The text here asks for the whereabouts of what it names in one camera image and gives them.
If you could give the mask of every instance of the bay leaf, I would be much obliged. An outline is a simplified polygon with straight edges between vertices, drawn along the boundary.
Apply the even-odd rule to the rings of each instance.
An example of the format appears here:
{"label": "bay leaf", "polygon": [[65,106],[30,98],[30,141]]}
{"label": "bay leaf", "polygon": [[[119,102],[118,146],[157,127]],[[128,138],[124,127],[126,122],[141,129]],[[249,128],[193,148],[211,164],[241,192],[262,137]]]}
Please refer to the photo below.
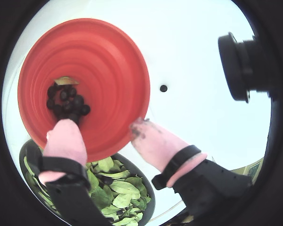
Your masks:
{"label": "bay leaf", "polygon": [[128,170],[124,172],[119,172],[119,173],[99,173],[101,176],[106,176],[112,179],[120,179],[120,178],[126,178],[127,176],[130,175],[130,172]]}
{"label": "bay leaf", "polygon": [[129,206],[131,201],[131,194],[119,194],[112,204],[120,209],[126,208]]}
{"label": "bay leaf", "polygon": [[111,191],[110,187],[108,185],[104,185],[103,186],[103,190],[106,192],[110,202],[112,202],[114,197],[113,197],[113,194],[112,194],[112,191]]}
{"label": "bay leaf", "polygon": [[70,78],[68,76],[63,76],[59,79],[54,80],[55,83],[57,83],[59,86],[64,86],[64,85],[77,85],[79,84],[78,81],[74,80],[73,78]]}
{"label": "bay leaf", "polygon": [[113,160],[113,163],[115,165],[117,165],[118,167],[122,167],[123,166],[123,163],[121,163],[119,160]]}
{"label": "bay leaf", "polygon": [[32,171],[32,169],[29,167],[28,162],[27,162],[27,157],[24,157],[24,165],[27,168],[27,171],[29,172],[30,175],[34,176],[34,172]]}
{"label": "bay leaf", "polygon": [[117,197],[119,195],[119,193],[112,191],[112,195],[115,198],[115,197]]}
{"label": "bay leaf", "polygon": [[114,205],[110,205],[101,210],[102,214],[112,214],[118,212],[120,209]]}
{"label": "bay leaf", "polygon": [[99,210],[104,209],[111,205],[110,199],[107,196],[106,192],[97,186],[95,191],[91,195],[91,200],[98,207]]}
{"label": "bay leaf", "polygon": [[141,197],[141,194],[132,194],[132,199],[139,199]]}
{"label": "bay leaf", "polygon": [[126,226],[138,226],[138,223],[135,219],[131,219],[129,224],[126,224]]}
{"label": "bay leaf", "polygon": [[124,218],[124,219],[122,219],[121,221],[118,221],[118,222],[113,223],[112,225],[115,225],[115,226],[124,226],[124,225],[129,224],[131,221],[132,221],[131,218]]}
{"label": "bay leaf", "polygon": [[96,167],[93,168],[93,173],[94,174],[97,174],[97,173],[100,173],[100,172],[101,172],[101,170],[100,170],[99,165],[97,165]]}
{"label": "bay leaf", "polygon": [[96,167],[96,165],[98,164],[98,161],[93,161],[93,162],[91,162],[91,164],[92,164],[93,167]]}
{"label": "bay leaf", "polygon": [[96,176],[91,172],[90,169],[87,170],[87,176],[91,184],[91,189],[89,191],[89,194],[92,194],[96,190],[96,188],[99,186],[99,181],[96,178]]}
{"label": "bay leaf", "polygon": [[112,158],[108,157],[106,159],[99,160],[98,165],[100,170],[104,171],[105,173],[108,173],[109,170],[113,167],[114,163]]}
{"label": "bay leaf", "polygon": [[115,181],[110,188],[120,194],[138,194],[140,191],[132,184],[125,181]]}

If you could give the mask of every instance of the small black hole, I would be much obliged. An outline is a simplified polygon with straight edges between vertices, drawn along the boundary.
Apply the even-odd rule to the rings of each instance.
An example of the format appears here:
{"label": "small black hole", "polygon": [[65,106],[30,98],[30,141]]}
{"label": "small black hole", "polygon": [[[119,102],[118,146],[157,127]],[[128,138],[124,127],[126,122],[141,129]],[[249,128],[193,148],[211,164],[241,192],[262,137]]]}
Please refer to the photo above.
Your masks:
{"label": "small black hole", "polygon": [[166,85],[162,85],[161,87],[160,87],[160,91],[161,92],[166,92],[168,90],[168,87],[166,86]]}

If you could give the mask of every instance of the bowl of leaves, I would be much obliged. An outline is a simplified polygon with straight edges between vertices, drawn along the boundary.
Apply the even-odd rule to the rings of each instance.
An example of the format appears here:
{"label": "bowl of leaves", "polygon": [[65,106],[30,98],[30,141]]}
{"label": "bowl of leaves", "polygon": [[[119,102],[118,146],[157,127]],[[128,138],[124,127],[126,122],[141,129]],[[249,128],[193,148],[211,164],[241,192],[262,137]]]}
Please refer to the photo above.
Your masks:
{"label": "bowl of leaves", "polygon": [[[54,214],[62,218],[44,186],[32,172],[26,159],[27,141],[20,151],[20,167],[24,178],[37,198]],[[144,226],[155,208],[152,186],[132,162],[120,154],[86,163],[91,184],[90,199],[115,226]]]}

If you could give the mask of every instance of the dried leaf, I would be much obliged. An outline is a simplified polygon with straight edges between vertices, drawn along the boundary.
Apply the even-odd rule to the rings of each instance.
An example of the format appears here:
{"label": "dried leaf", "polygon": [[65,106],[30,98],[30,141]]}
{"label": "dried leaf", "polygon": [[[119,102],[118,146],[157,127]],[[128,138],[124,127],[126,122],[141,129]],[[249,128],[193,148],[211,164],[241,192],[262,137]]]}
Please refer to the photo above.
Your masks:
{"label": "dried leaf", "polygon": [[120,179],[120,178],[126,178],[127,176],[130,175],[130,172],[128,170],[124,171],[124,172],[119,172],[119,173],[99,173],[99,175],[101,176],[106,176],[112,179]]}
{"label": "dried leaf", "polygon": [[110,202],[112,202],[114,197],[113,197],[113,194],[112,194],[112,191],[111,191],[110,187],[108,185],[104,185],[103,186],[103,190],[106,192]]}
{"label": "dried leaf", "polygon": [[59,79],[54,80],[55,83],[57,83],[59,86],[64,86],[64,85],[77,85],[79,84],[78,81],[68,77],[68,76],[63,76]]}
{"label": "dried leaf", "polygon": [[99,210],[111,205],[110,199],[106,192],[99,186],[97,186],[94,193],[92,193],[91,200],[99,208]]}
{"label": "dried leaf", "polygon": [[138,194],[140,191],[132,184],[125,181],[115,181],[110,188],[120,194]]}
{"label": "dried leaf", "polygon": [[113,223],[112,225],[115,225],[115,226],[123,226],[123,225],[129,224],[131,221],[132,221],[131,218],[124,218],[124,219],[122,219],[121,221],[118,221],[118,222]]}
{"label": "dried leaf", "polygon": [[98,162],[100,170],[104,171],[105,173],[108,173],[109,170],[113,167],[114,163],[111,157],[108,157],[106,159],[99,160]]}
{"label": "dried leaf", "polygon": [[120,209],[126,208],[129,206],[131,201],[131,194],[119,194],[112,204]]}
{"label": "dried leaf", "polygon": [[118,207],[115,207],[114,205],[110,205],[106,208],[103,208],[101,210],[102,214],[112,214],[118,212],[120,209]]}
{"label": "dried leaf", "polygon": [[89,194],[92,194],[96,190],[96,188],[99,186],[99,181],[96,178],[96,176],[91,172],[90,169],[87,170],[87,176],[91,184],[91,189],[89,191]]}

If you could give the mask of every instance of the green leaf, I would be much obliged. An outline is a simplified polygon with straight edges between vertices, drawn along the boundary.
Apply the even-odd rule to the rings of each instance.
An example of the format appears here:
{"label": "green leaf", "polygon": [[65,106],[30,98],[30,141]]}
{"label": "green leaf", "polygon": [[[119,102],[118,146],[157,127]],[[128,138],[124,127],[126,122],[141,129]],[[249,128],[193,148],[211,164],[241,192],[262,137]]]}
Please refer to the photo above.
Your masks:
{"label": "green leaf", "polygon": [[139,199],[139,200],[131,199],[131,203],[133,204],[134,207],[139,208],[142,211],[145,211],[147,208],[147,204],[143,199]]}
{"label": "green leaf", "polygon": [[127,178],[125,181],[129,182],[134,187],[136,187],[140,191],[142,197],[147,196],[147,189],[145,185],[143,185],[141,178],[130,177],[130,178]]}
{"label": "green leaf", "polygon": [[112,191],[112,195],[115,198],[115,197],[117,197],[119,195],[119,193]]}
{"label": "green leaf", "polygon": [[124,219],[122,219],[121,221],[118,221],[118,222],[113,223],[112,225],[115,225],[115,226],[123,226],[123,225],[129,224],[131,221],[132,221],[131,218],[124,218]]}
{"label": "green leaf", "polygon": [[119,194],[112,204],[120,209],[126,208],[129,206],[131,201],[131,194]]}
{"label": "green leaf", "polygon": [[114,163],[111,157],[108,157],[106,159],[99,160],[98,162],[100,170],[104,171],[105,173],[108,173],[109,170],[113,167]]}
{"label": "green leaf", "polygon": [[108,207],[105,207],[101,210],[102,214],[112,214],[118,212],[120,209],[118,207],[115,207],[114,205],[110,205]]}
{"label": "green leaf", "polygon": [[111,173],[119,173],[119,172],[121,172],[121,169],[120,169],[120,167],[118,165],[114,164],[114,166],[110,169],[109,172],[111,172]]}
{"label": "green leaf", "polygon": [[138,218],[138,220],[136,219],[136,221],[139,222],[143,217],[143,213],[138,213],[136,216]]}
{"label": "green leaf", "polygon": [[24,157],[24,165],[27,168],[28,172],[30,175],[34,176],[34,172],[31,170],[31,168],[29,167],[28,163],[27,163],[27,157]]}
{"label": "green leaf", "polygon": [[129,224],[126,224],[125,226],[138,226],[138,223],[135,219],[131,219]]}
{"label": "green leaf", "polygon": [[111,205],[110,199],[106,192],[99,186],[97,186],[94,193],[92,193],[91,200],[99,208],[99,210]]}
{"label": "green leaf", "polygon": [[147,203],[147,204],[151,201],[151,198],[150,198],[150,197],[147,197],[147,196],[146,196],[144,199],[146,200],[146,203]]}
{"label": "green leaf", "polygon": [[126,178],[127,176],[130,175],[130,172],[128,170],[124,171],[124,172],[119,172],[119,173],[99,173],[99,175],[101,176],[106,176],[112,179],[120,179],[120,178]]}
{"label": "green leaf", "polygon": [[132,194],[132,199],[139,199],[141,197],[141,194]]}
{"label": "green leaf", "polygon": [[96,176],[91,172],[90,169],[87,170],[87,176],[88,176],[88,180],[91,184],[91,189],[89,191],[89,194],[92,194],[95,192],[96,188],[99,186],[99,181],[96,178]]}
{"label": "green leaf", "polygon": [[99,165],[97,165],[96,167],[93,168],[93,173],[94,174],[97,174],[97,173],[100,173],[100,172],[101,172],[101,170],[100,170]]}
{"label": "green leaf", "polygon": [[123,163],[121,163],[119,160],[113,160],[114,164],[117,165],[118,167],[122,167]]}
{"label": "green leaf", "polygon": [[132,184],[125,181],[115,181],[110,188],[120,194],[138,194],[140,191]]}
{"label": "green leaf", "polygon": [[104,185],[103,190],[106,192],[110,202],[112,202],[114,197],[113,197],[113,194],[112,194],[110,187],[108,185]]}
{"label": "green leaf", "polygon": [[114,181],[125,181],[125,178],[116,179]]}

